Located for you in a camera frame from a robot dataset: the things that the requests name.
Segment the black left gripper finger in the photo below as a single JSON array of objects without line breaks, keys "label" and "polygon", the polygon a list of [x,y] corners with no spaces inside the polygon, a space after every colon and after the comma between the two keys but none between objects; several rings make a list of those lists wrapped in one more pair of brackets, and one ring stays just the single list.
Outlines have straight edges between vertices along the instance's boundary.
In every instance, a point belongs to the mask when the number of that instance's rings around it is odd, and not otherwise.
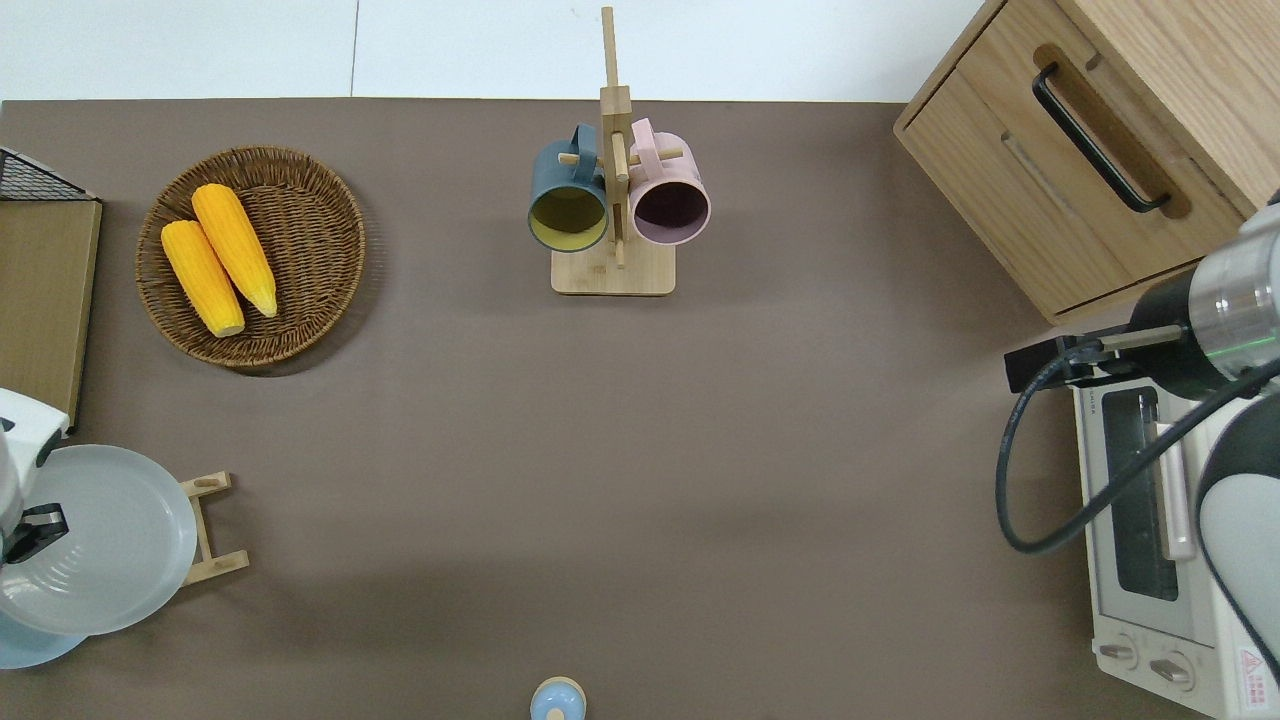
[{"label": "black left gripper finger", "polygon": [[23,543],[52,543],[69,530],[60,503],[33,506],[22,512],[18,523],[18,541]]}]

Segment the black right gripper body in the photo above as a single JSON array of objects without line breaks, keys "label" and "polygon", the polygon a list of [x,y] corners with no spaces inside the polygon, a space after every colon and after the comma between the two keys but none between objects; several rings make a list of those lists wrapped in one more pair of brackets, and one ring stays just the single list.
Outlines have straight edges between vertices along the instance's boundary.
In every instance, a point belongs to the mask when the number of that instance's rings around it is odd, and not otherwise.
[{"label": "black right gripper body", "polygon": [[1048,388],[1092,387],[1147,378],[1170,395],[1201,401],[1216,391],[1216,366],[1206,357],[1190,323],[1187,270],[1151,286],[1129,322],[1084,334],[1057,334],[1005,355],[1010,392],[1023,392],[1034,375],[1066,351],[1083,347],[1064,369],[1052,372]]}]

